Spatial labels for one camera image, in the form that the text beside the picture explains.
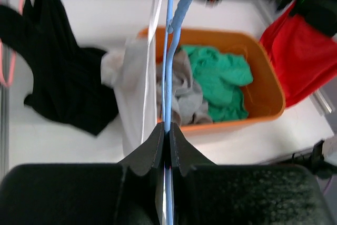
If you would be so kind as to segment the green tank top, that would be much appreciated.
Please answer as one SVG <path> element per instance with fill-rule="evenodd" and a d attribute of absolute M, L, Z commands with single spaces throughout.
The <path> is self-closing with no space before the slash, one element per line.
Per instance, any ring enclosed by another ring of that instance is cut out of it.
<path fill-rule="evenodd" d="M 182 45 L 181 49 L 189 57 L 213 122 L 247 119 L 241 88 L 253 82 L 253 75 L 244 55 L 222 53 L 210 46 Z"/>

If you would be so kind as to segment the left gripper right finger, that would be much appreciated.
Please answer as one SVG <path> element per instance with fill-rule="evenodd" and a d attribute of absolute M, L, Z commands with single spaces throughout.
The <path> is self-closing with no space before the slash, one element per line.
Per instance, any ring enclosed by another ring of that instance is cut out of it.
<path fill-rule="evenodd" d="M 176 123 L 169 131 L 171 168 L 174 177 L 184 177 L 194 165 L 215 165 L 184 136 Z"/>

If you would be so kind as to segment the red tank top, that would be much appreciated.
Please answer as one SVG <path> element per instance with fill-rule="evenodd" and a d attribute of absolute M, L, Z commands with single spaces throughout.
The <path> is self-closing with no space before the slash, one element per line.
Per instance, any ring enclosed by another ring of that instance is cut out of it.
<path fill-rule="evenodd" d="M 336 42 L 288 8 L 262 34 L 264 46 L 291 107 L 336 76 Z"/>

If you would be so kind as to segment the grey tank top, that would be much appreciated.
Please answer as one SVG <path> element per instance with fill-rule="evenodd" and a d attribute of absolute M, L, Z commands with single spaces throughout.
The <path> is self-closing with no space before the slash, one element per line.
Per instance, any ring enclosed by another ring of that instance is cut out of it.
<path fill-rule="evenodd" d="M 179 126 L 212 123 L 208 102 L 201 86 L 193 78 L 190 59 L 184 50 L 173 57 L 172 122 Z"/>

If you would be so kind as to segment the white tank top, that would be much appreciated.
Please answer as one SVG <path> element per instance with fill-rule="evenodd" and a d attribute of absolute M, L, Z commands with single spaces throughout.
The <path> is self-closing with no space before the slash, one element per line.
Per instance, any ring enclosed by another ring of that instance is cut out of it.
<path fill-rule="evenodd" d="M 152 0 L 145 35 L 109 50 L 101 61 L 101 82 L 114 90 L 122 121 L 123 154 L 129 155 L 151 134 L 157 123 L 156 39 L 162 0 Z"/>

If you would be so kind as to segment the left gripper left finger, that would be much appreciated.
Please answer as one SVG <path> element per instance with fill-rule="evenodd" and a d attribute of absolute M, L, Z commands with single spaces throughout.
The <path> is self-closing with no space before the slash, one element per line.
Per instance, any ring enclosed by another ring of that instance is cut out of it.
<path fill-rule="evenodd" d="M 160 168 L 164 136 L 164 123 L 158 123 L 147 140 L 122 159 L 119 164 L 130 168 L 138 176 L 145 176 L 153 168 Z"/>

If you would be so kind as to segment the blue wire hanger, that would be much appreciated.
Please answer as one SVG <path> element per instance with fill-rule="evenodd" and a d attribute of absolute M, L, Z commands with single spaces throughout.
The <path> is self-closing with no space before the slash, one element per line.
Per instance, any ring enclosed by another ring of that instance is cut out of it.
<path fill-rule="evenodd" d="M 181 27 L 193 0 L 179 0 L 176 10 L 173 0 L 167 0 L 162 73 L 162 110 L 164 121 L 164 190 L 166 199 L 166 224 L 174 224 L 174 190 L 171 159 L 171 113 L 172 113 L 172 68 L 173 57 L 178 47 Z"/>

